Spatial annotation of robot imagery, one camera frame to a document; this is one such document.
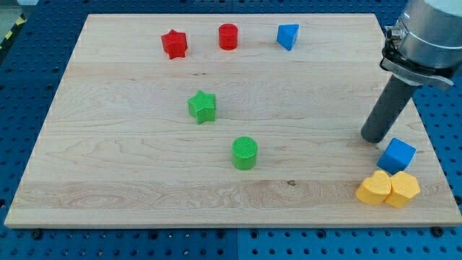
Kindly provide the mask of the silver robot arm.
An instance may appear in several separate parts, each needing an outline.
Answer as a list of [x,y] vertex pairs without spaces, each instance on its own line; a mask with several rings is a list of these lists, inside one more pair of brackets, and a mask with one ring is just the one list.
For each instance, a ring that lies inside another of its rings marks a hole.
[[408,85],[450,89],[461,69],[461,0],[408,1],[385,28],[380,67]]

